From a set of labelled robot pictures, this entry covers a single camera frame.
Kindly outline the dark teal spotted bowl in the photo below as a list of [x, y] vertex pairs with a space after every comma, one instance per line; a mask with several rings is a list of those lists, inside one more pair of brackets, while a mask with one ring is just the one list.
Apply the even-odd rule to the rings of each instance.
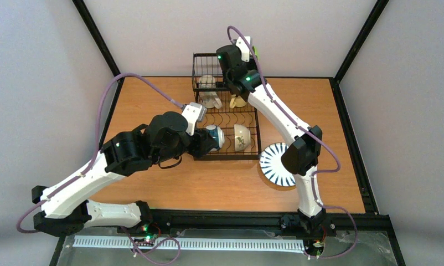
[[219, 126], [216, 126], [216, 125], [208, 125], [205, 128], [208, 130], [211, 137], [217, 142], [217, 146], [215, 148], [211, 149], [210, 151], [215, 152], [215, 151], [220, 150], [224, 146], [224, 143], [225, 143], [225, 135], [224, 135], [223, 130]]

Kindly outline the white bowl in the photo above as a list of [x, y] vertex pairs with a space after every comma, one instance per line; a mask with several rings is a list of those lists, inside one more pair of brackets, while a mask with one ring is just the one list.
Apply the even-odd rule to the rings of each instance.
[[234, 125], [234, 140], [235, 140], [235, 151], [242, 152], [246, 150], [251, 145], [251, 132], [250, 130], [240, 124]]

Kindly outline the black wire dish rack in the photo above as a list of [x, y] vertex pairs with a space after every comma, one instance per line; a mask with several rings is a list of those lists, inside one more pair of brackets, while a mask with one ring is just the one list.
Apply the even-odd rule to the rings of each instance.
[[[205, 104], [209, 93], [216, 94], [221, 101], [220, 108], [208, 108], [204, 120], [198, 126], [220, 127], [225, 135], [224, 144], [222, 148], [210, 152], [201, 160], [258, 160], [261, 154], [261, 137], [257, 110], [250, 104], [234, 108], [229, 106], [231, 94], [224, 85], [223, 74], [215, 53], [193, 54], [192, 89], [197, 103]], [[235, 150], [235, 125], [243, 125], [250, 132], [250, 143], [242, 151]]]

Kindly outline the white floral mug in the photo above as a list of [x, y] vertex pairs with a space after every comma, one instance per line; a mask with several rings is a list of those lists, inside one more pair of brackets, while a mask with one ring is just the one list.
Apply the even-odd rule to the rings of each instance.
[[221, 109], [222, 102], [214, 89], [216, 89], [216, 79], [211, 75], [203, 75], [197, 81], [198, 89], [210, 89], [210, 91], [201, 91], [200, 99], [207, 109]]

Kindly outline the yellow mug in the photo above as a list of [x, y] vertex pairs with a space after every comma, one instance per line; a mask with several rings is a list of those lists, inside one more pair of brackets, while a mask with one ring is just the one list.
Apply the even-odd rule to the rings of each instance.
[[243, 108], [244, 106], [246, 106], [246, 104], [247, 102], [241, 96], [231, 95], [229, 108]]

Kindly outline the white black striped plate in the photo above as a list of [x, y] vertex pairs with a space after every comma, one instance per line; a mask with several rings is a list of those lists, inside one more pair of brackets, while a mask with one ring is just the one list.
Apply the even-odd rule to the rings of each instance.
[[262, 174], [274, 185], [280, 187], [294, 187], [296, 181], [293, 174], [285, 169], [281, 157], [287, 151], [288, 146], [284, 142], [271, 144], [263, 150], [259, 165]]

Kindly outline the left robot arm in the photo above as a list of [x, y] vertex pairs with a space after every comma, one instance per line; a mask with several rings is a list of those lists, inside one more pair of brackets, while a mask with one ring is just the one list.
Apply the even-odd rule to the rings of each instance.
[[34, 229], [55, 237], [69, 236], [89, 227], [125, 227], [141, 231], [152, 223], [149, 205], [143, 201], [110, 204], [93, 201], [102, 188], [136, 172], [160, 166], [183, 154], [200, 158], [218, 146], [207, 129], [193, 120], [168, 111], [149, 124], [124, 131], [104, 143], [96, 157], [63, 182], [36, 186], [32, 200], [40, 205], [33, 217]]

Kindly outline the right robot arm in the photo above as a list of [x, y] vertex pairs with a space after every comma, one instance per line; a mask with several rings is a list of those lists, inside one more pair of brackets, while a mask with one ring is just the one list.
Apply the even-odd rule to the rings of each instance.
[[240, 49], [231, 44], [216, 50], [223, 82], [230, 92], [255, 107], [273, 124], [288, 146], [281, 156], [283, 167], [290, 172], [299, 195], [298, 210], [307, 218], [321, 213], [315, 198], [312, 173], [317, 170], [322, 130], [310, 127], [298, 118], [273, 92], [257, 69], [242, 60]]

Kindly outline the black enclosure frame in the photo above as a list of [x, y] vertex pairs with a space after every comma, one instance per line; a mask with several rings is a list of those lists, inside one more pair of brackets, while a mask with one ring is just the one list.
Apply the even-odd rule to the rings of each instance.
[[[120, 74], [120, 71], [118, 69], [118, 66], [116, 62], [114, 61], [111, 52], [109, 51], [106, 42], [104, 41], [96, 23], [94, 22], [92, 15], [90, 14], [85, 1], [72, 1], [75, 5], [77, 11], [79, 12], [81, 18], [83, 19], [88, 31], [90, 32], [91, 36], [93, 37], [97, 47], [99, 48], [103, 58], [107, 62], [112, 74]], [[332, 95], [335, 100], [335, 104], [338, 110], [338, 115], [340, 118], [340, 122], [342, 124], [343, 133], [346, 139], [346, 143], [349, 150], [349, 155], [352, 159], [352, 164], [354, 168], [354, 172], [357, 178], [358, 186], [361, 189], [361, 197], [363, 201], [363, 205], [365, 207], [365, 213], [372, 213], [372, 214], [378, 214], [382, 215], [378, 211], [378, 206], [376, 204], [376, 200], [374, 197], [374, 194], [372, 192], [372, 188], [370, 185], [370, 181], [368, 178], [368, 175], [365, 172], [365, 166], [362, 159], [362, 156], [359, 151], [357, 139], [355, 137], [355, 134], [352, 129], [352, 124], [350, 121], [349, 114], [347, 112], [347, 108], [345, 107], [344, 98], [340, 89], [340, 82], [344, 78], [345, 74], [347, 73], [347, 70], [352, 65], [352, 62], [354, 61], [355, 57], [357, 56], [358, 52], [360, 51], [360, 48], [366, 41], [368, 35], [370, 34], [371, 30], [375, 26], [376, 22], [380, 18], [380, 15], [384, 11], [386, 5], [389, 1], [376, 1], [374, 4], [370, 14], [368, 15], [364, 25], [362, 26], [358, 36], [356, 37], [353, 45], [351, 46], [348, 54], [346, 55], [345, 59], [343, 60], [341, 66], [339, 67], [338, 72], [336, 73], [335, 77], [328, 77], [330, 86], [332, 89]], [[111, 103], [111, 109], [109, 114], [107, 115], [107, 119], [105, 121], [105, 128], [104, 132], [107, 133], [109, 129], [109, 125], [111, 123], [112, 115], [115, 111], [115, 107], [118, 101], [118, 98], [120, 96], [120, 92], [122, 89], [122, 86], [124, 84], [124, 78], [122, 80], [118, 81], [117, 90], [114, 93], [113, 100]], [[100, 142], [99, 145], [101, 146], [104, 143], [104, 133], [101, 133], [100, 135]], [[397, 262], [397, 265], [405, 265], [404, 258], [402, 256], [399, 243], [396, 238], [395, 231], [392, 227], [391, 230], [386, 231], [388, 236], [388, 242], [391, 245], [391, 250], [393, 252], [393, 258]], [[51, 258], [51, 262], [49, 265], [59, 265], [61, 260], [64, 260], [66, 257], [66, 245], [65, 242], [67, 240], [67, 237], [59, 237], [58, 243], [55, 247], [54, 254]]]

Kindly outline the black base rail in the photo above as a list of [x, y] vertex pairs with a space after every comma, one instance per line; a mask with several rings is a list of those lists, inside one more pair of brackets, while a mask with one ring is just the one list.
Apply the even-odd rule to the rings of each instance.
[[363, 213], [326, 213], [307, 218], [297, 212], [228, 212], [228, 211], [178, 211], [152, 209], [151, 216], [131, 228], [133, 233], [145, 231], [170, 234], [185, 229], [263, 230], [279, 236], [313, 239], [322, 235], [335, 236], [337, 231], [389, 231], [388, 216]]

